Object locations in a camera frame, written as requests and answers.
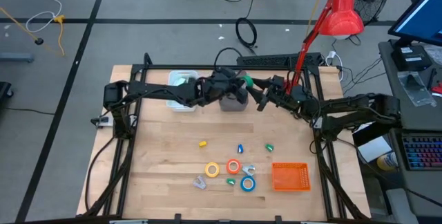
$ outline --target lamp shade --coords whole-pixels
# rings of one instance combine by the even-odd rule
[[[364,31],[364,23],[354,10],[354,0],[332,0],[331,13],[319,29],[321,35],[356,35]]]

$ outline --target orange plastic basket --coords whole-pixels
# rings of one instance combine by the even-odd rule
[[[271,177],[276,191],[310,191],[309,169],[304,162],[274,162]]]

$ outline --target wooden tabletop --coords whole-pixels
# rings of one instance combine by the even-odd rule
[[[131,66],[114,66],[110,81],[128,80],[130,71]],[[167,84],[169,72],[149,70],[146,82]],[[211,71],[198,73],[207,76]],[[257,78],[286,75],[284,71],[248,73]],[[336,68],[321,67],[320,78],[325,99],[343,96]],[[222,112],[219,104],[213,103],[197,107],[193,113],[174,113],[165,101],[143,100],[123,217],[171,219],[179,213],[183,219],[272,221],[275,215],[281,215],[284,221],[326,221],[316,156],[309,151],[313,140],[309,125],[272,103],[263,112],[256,108],[250,97],[243,112]],[[97,131],[91,158],[111,136],[111,128]],[[339,137],[353,142],[349,131]],[[207,146],[199,148],[201,141],[207,141]],[[274,146],[273,152],[265,149],[267,143]],[[108,184],[115,144],[116,141],[100,155],[93,167],[89,205]],[[243,145],[244,153],[237,153],[238,144]],[[334,148],[341,185],[362,213],[370,216],[354,148],[341,142],[335,142]],[[241,190],[243,172],[227,173],[226,163],[231,158],[243,165],[255,165],[256,188],[252,192]],[[204,174],[208,162],[219,164],[216,178]],[[275,192],[271,180],[273,162],[306,162],[311,191]],[[204,190],[192,184],[199,175],[207,184]],[[236,184],[228,185],[227,178],[235,178]],[[329,188],[334,216],[338,216],[336,195],[330,184]],[[111,209],[115,213],[119,186],[114,194]],[[85,212],[84,190],[77,212]]]

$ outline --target gray floor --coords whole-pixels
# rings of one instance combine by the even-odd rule
[[[67,18],[88,18],[95,0],[61,0]],[[253,19],[308,19],[315,0],[255,0]],[[410,0],[388,0],[380,20],[396,20]],[[0,6],[16,17],[31,17],[43,10],[56,11],[50,0],[1,0]],[[235,19],[247,13],[249,0],[103,0],[98,18],[108,19]],[[0,24],[0,50],[30,52],[31,64],[0,64],[0,80],[13,84],[15,96],[8,106],[55,112],[85,24],[66,24],[63,43],[66,57],[49,53],[12,24]],[[101,111],[103,86],[112,66],[142,62],[148,52],[156,64],[211,64],[216,53],[233,46],[248,54],[236,39],[234,25],[118,25],[95,24],[74,86],[61,119],[48,162],[28,213],[27,221],[75,215],[83,186],[95,129],[89,120]],[[257,54],[296,53],[306,26],[257,25]],[[355,73],[378,58],[377,43],[389,39],[387,26],[368,26],[359,37],[361,46],[337,41],[344,66]],[[51,24],[38,33],[57,48],[59,26]],[[311,51],[332,49],[331,37],[319,37]],[[224,54],[220,64],[234,64],[234,54]],[[368,75],[382,73],[379,64]],[[391,93],[385,76],[355,86],[346,95]],[[52,116],[4,111],[0,118],[0,223],[15,220],[30,177],[46,138]]]

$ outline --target monitor screen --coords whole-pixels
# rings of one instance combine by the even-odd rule
[[[388,33],[442,46],[442,0],[416,0]]]

